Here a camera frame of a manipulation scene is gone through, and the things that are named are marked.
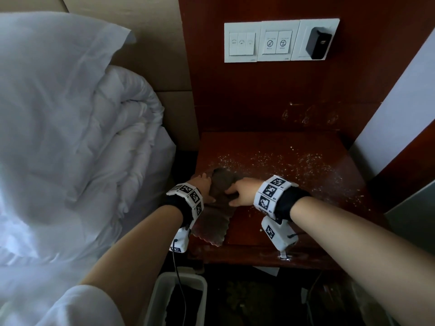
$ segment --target finger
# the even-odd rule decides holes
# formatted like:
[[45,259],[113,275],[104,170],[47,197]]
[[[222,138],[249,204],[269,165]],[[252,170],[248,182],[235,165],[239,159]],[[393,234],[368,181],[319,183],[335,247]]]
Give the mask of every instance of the finger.
[[231,186],[225,190],[226,194],[232,194],[237,192],[237,186],[236,183],[231,184]]
[[204,203],[213,203],[213,202],[216,202],[216,199],[213,198],[212,196],[206,196],[206,197],[203,197],[202,199],[203,199]]
[[240,199],[234,199],[228,203],[231,207],[239,207],[241,206]]

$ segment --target white sleeve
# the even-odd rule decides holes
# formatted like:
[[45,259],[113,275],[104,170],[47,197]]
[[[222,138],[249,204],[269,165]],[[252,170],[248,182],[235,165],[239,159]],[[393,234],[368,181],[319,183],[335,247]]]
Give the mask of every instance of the white sleeve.
[[121,313],[104,291],[90,285],[70,288],[36,326],[124,326]]

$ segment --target white trash bin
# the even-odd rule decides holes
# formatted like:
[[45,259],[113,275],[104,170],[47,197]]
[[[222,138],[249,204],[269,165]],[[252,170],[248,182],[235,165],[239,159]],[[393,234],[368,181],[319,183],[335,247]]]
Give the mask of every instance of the white trash bin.
[[[199,304],[196,316],[196,325],[204,325],[205,303],[207,300],[207,282],[201,276],[190,273],[179,273],[182,285],[187,285],[196,290],[202,291],[201,303]],[[147,315],[145,316],[144,326],[165,326],[166,307],[171,298],[175,285],[178,284],[175,272],[162,273],[156,280],[153,294],[148,305]]]

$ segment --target white switch plate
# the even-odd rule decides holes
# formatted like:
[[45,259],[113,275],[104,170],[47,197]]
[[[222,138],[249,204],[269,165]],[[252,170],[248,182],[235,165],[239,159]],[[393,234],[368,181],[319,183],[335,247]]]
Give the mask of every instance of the white switch plate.
[[[261,22],[260,48],[258,53],[259,62],[274,62],[291,60],[291,52],[296,41],[296,33],[299,28],[300,20],[271,20]],[[287,54],[263,54],[264,37],[266,32],[274,31],[292,31],[290,39],[290,47]]]
[[328,54],[329,48],[334,39],[335,31],[337,31],[339,18],[331,19],[301,19],[299,24],[299,30],[297,31],[295,46],[291,54],[291,60],[312,60],[308,52],[305,50],[307,47],[308,38],[310,37],[311,30],[314,27],[324,27],[328,33],[332,34],[331,42],[326,50],[324,60]]
[[[240,22],[224,24],[224,61],[225,63],[256,62],[260,41],[261,22]],[[230,56],[230,33],[255,33],[253,55]]]

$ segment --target scratched wood surface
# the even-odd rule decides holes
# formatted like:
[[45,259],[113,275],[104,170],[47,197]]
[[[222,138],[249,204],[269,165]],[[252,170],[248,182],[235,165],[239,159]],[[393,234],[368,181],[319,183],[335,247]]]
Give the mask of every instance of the scratched wood surface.
[[[196,172],[226,167],[266,180],[276,174],[298,183],[314,197],[382,226],[386,220],[367,192],[365,182],[334,132],[204,132]],[[264,215],[239,207],[230,220],[223,246],[191,236],[189,254],[205,263],[335,269],[337,264],[307,234],[281,260],[261,230]]]

